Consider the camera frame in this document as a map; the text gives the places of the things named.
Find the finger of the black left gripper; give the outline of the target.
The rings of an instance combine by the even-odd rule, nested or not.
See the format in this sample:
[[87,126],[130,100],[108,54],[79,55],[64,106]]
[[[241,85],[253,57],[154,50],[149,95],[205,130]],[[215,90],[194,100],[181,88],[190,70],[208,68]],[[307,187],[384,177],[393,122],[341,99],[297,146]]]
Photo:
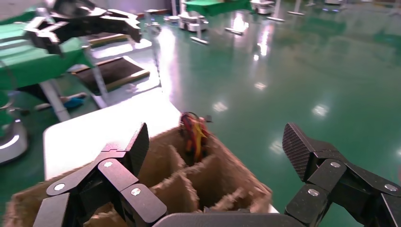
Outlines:
[[115,9],[92,9],[78,19],[78,36],[99,33],[124,34],[139,43],[142,39],[138,16]]
[[64,56],[60,45],[82,34],[82,20],[77,18],[58,18],[49,22],[45,17],[35,17],[24,28],[24,36],[31,44],[46,50],[49,54]]

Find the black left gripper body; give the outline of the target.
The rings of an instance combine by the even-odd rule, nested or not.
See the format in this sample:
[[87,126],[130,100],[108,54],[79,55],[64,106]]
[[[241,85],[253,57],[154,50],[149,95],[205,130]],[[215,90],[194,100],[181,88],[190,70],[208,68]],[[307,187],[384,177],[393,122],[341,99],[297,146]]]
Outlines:
[[90,0],[52,0],[52,17],[98,16]]

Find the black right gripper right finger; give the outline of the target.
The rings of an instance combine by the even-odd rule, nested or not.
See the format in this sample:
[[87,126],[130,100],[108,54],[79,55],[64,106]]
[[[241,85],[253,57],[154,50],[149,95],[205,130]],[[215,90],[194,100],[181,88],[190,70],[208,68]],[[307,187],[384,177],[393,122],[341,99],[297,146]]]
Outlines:
[[332,144],[306,136],[294,123],[284,128],[282,148],[304,183],[285,214],[302,226],[318,226],[332,204],[366,227],[400,226],[399,185],[351,163]]

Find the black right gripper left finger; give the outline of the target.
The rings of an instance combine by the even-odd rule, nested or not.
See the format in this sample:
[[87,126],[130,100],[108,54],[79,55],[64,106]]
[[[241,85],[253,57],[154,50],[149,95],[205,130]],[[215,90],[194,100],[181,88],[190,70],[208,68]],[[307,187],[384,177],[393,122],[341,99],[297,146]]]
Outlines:
[[126,148],[107,144],[94,161],[47,188],[34,226],[81,227],[108,203],[130,227],[156,224],[167,214],[167,207],[138,179],[148,148],[145,123]]

